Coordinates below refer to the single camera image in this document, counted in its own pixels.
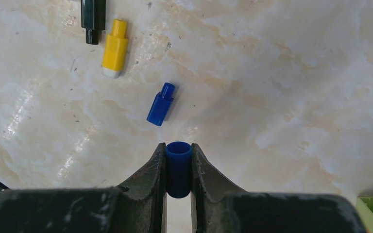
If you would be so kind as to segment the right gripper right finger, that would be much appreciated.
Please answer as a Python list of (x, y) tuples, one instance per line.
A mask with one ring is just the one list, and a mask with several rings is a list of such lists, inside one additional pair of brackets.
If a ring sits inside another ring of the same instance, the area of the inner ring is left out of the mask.
[(330, 194), (258, 193), (239, 187), (192, 144), (195, 233), (364, 233), (355, 207)]

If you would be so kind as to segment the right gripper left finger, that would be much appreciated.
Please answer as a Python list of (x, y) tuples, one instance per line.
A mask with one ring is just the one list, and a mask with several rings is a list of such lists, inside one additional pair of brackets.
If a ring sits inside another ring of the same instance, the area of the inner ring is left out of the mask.
[(165, 144), (117, 186), (0, 192), (0, 233), (164, 233)]

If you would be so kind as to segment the blue wide marker cap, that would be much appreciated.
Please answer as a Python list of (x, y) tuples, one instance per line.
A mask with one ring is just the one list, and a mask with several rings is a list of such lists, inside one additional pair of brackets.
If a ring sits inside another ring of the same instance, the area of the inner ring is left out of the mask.
[(176, 141), (166, 145), (166, 188), (167, 193), (182, 199), (191, 191), (192, 146)]

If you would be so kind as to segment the dark blue marker cap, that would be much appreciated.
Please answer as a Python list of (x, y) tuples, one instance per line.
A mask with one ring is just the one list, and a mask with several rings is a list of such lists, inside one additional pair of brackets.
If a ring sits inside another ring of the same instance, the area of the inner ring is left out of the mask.
[(161, 126), (174, 100), (173, 95), (176, 87), (171, 83), (164, 83), (160, 92), (158, 92), (151, 105), (147, 121)]

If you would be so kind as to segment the yellow marker cap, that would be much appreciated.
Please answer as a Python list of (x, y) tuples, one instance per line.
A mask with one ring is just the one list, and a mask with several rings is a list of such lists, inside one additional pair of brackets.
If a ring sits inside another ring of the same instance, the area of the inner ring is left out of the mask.
[(125, 67), (129, 40), (126, 38), (127, 22), (114, 19), (111, 33), (107, 35), (102, 60), (102, 73), (116, 79)]

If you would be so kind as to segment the black marker cap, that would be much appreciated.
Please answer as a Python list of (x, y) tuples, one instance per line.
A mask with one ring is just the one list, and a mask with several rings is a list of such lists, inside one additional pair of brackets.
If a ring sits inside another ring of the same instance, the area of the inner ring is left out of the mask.
[(86, 43), (97, 45), (105, 30), (106, 0), (81, 0), (81, 27), (85, 29)]

